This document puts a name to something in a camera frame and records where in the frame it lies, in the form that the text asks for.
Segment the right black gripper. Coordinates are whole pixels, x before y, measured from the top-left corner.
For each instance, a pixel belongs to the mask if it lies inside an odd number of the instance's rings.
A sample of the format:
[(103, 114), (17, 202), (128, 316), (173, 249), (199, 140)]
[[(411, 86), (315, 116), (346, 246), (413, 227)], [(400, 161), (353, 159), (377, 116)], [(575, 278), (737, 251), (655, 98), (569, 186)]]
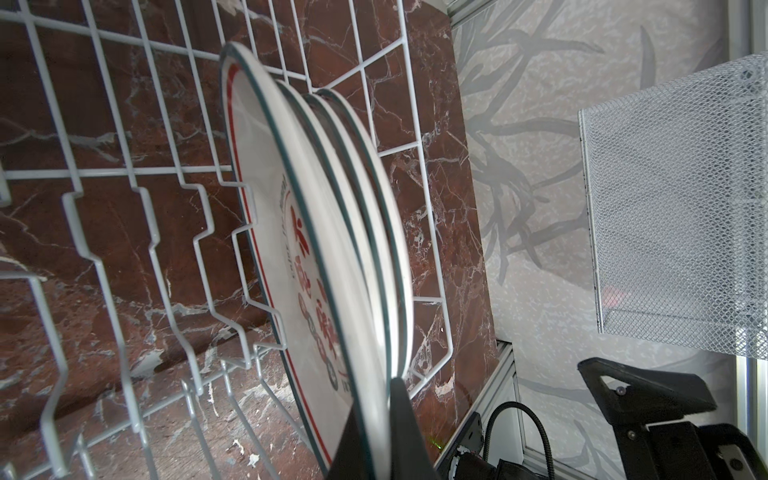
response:
[(716, 410), (700, 377), (598, 357), (579, 362), (577, 369), (606, 421), (623, 426), (617, 429), (617, 445), (628, 479), (767, 477), (762, 457), (733, 425), (681, 421), (644, 426)]

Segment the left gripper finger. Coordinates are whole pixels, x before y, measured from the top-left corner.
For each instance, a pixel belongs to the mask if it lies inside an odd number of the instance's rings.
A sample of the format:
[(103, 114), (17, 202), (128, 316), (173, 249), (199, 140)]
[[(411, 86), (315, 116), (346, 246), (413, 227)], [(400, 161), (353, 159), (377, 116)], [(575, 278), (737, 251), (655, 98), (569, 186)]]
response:
[[(419, 430), (404, 381), (395, 377), (390, 383), (389, 433), (392, 439), (389, 479), (437, 479), (424, 437)], [(357, 414), (348, 415), (343, 434), (326, 474), (327, 479), (373, 479), (364, 465), (368, 458), (362, 445)]]

